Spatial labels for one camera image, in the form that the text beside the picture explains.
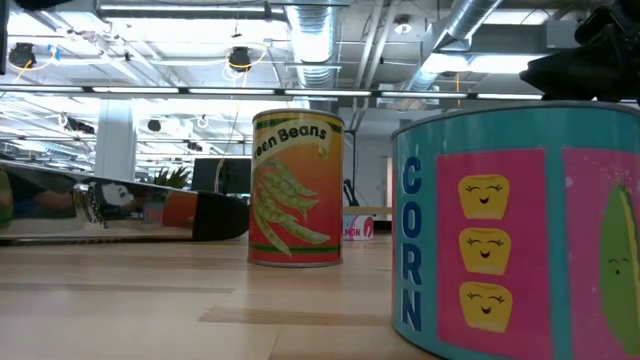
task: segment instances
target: green bean illustration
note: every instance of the green bean illustration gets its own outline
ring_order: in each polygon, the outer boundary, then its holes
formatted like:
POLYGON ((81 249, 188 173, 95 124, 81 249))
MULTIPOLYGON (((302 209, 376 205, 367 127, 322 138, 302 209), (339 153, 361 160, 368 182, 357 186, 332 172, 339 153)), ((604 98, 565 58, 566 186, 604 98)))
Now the green bean illustration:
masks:
POLYGON ((295 191, 302 195, 302 196, 315 196, 318 195, 317 192, 313 191, 313 190, 309 190, 306 187, 304 187, 302 184, 300 184, 300 182, 298 181, 298 179, 296 179, 295 176, 293 176, 293 174, 291 173, 291 171, 289 171, 289 169, 280 161, 276 160, 276 159, 269 159, 265 162, 265 165, 267 166, 272 166, 276 169, 278 169, 278 172, 280 175, 280 177, 282 177, 287 183, 289 183, 294 189, 295 191))
POLYGON ((278 191, 283 192, 289 196, 298 196, 296 189, 291 186, 286 180, 276 175, 275 173, 268 172, 262 177, 265 182, 271 183, 278 191))
POLYGON ((280 207, 278 207, 278 204, 273 201, 273 198, 271 198, 271 195, 269 195, 269 192, 267 192, 264 187, 260 185, 259 187, 262 189, 262 191, 260 192, 262 198, 260 201, 256 202, 255 205, 256 211, 258 212, 260 217, 262 217, 266 221, 275 223, 297 221, 295 216, 287 214, 286 212, 282 211, 280 207))
POLYGON ((307 218, 307 210, 316 206, 316 204, 320 202, 316 199, 289 196, 283 192, 278 191, 278 188, 268 181, 264 182, 264 186, 269 194, 271 194, 279 203, 298 210, 304 216, 305 220, 307 218))
POLYGON ((319 232, 307 229, 306 227, 292 221, 284 222, 281 225, 292 235, 295 235, 296 237, 300 238, 300 240, 308 242, 310 244, 322 244, 323 242, 326 242, 331 238, 329 235, 321 234, 319 232))
POLYGON ((257 206, 254 201, 253 203, 253 215, 255 217, 256 224, 260 228, 260 231, 264 234, 264 236, 269 240, 269 242, 276 247, 276 249, 280 250, 282 253, 291 257, 291 251, 287 244, 285 244, 278 235, 269 227, 269 224, 260 216, 257 211, 257 206))

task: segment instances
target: ceiling light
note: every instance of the ceiling light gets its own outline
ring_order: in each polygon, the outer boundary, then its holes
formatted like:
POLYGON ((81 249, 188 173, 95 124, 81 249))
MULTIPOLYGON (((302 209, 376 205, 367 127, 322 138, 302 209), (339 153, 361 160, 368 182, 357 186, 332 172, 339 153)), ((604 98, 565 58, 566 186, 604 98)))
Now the ceiling light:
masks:
POLYGON ((446 92, 409 92, 409 91, 383 91, 380 96, 388 98, 416 98, 416 99, 466 99, 465 93, 446 92))
POLYGON ((529 61, 543 55, 478 55, 471 59, 469 71, 491 74, 519 74, 527 70, 529 61))
POLYGON ((211 95, 273 95, 273 90, 267 89, 226 89, 226 88, 190 88, 192 94, 211 95))
POLYGON ((261 7, 228 7, 216 4, 211 5, 101 5, 100 10, 111 11, 224 11, 224 12, 250 12, 264 11, 261 7))
POLYGON ((367 97, 371 96, 371 91, 360 90, 285 90, 285 95, 291 96, 355 96, 367 97))
POLYGON ((0 91, 25 91, 25 92, 82 92, 80 86, 33 86, 33 85, 0 85, 0 91))
POLYGON ((402 35, 411 31, 412 27, 409 24, 409 15, 398 15, 396 19, 393 21, 395 27, 396 34, 402 35))
POLYGON ((469 62, 464 55, 431 54, 420 70, 426 73, 465 72, 469 71, 469 62))
POLYGON ((95 92, 110 92, 110 93, 149 93, 149 94, 177 94, 178 88, 167 87, 94 87, 95 92))
POLYGON ((542 95, 534 94, 478 94, 483 100, 542 100, 542 95))

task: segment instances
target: metal can rim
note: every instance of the metal can rim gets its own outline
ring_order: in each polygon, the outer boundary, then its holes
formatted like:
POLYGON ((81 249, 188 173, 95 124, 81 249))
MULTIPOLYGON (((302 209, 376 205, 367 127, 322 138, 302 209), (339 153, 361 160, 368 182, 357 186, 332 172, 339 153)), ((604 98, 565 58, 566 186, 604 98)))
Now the metal can rim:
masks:
POLYGON ((257 113, 256 115, 253 116, 253 120, 251 121, 252 123, 255 123, 256 120, 258 120, 259 118, 266 116, 266 115, 272 115, 272 114, 278 114, 278 113, 284 113, 284 114, 290 114, 290 113, 303 113, 303 114, 312 114, 312 115, 324 115, 336 120, 339 120, 340 123, 342 125, 344 125, 344 120, 342 120, 342 118, 334 113, 330 113, 328 111, 322 111, 322 110, 310 110, 310 109, 271 109, 271 110, 265 110, 265 111, 261 111, 259 113, 257 113))
POLYGON ((542 101, 542 102, 518 102, 514 104, 509 104, 509 105, 461 110, 461 111, 455 111, 455 112, 430 116, 426 119, 414 121, 394 131, 391 134, 391 141, 393 141, 396 138, 396 136, 398 136, 400 133, 403 133, 416 126, 420 126, 420 125, 434 122, 434 121, 447 120, 447 119, 451 119, 459 116, 467 116, 467 115, 473 115, 473 114, 479 114, 479 113, 485 113, 485 112, 506 111, 506 110, 515 110, 515 109, 569 108, 569 107, 607 109, 607 110, 613 110, 613 111, 626 112, 631 115, 636 115, 640 117, 640 110, 634 109, 630 106, 613 104, 613 103, 604 103, 604 102, 595 102, 595 101, 569 101, 569 100, 542 101))

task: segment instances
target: red object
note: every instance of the red object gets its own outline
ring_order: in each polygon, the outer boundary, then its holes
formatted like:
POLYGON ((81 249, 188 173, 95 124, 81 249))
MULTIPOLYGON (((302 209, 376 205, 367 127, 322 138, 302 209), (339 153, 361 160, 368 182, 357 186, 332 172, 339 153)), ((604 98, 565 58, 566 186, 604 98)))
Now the red object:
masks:
POLYGON ((192 229, 197 204, 197 193, 170 191, 164 203, 162 225, 192 229))

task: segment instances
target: small box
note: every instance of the small box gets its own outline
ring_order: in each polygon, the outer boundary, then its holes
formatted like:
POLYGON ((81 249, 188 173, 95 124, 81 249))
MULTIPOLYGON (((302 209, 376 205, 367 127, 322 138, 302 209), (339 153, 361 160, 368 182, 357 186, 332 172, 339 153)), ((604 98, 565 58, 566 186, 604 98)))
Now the small box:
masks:
POLYGON ((342 222, 343 240, 371 240, 373 239, 373 216, 345 215, 342 222))

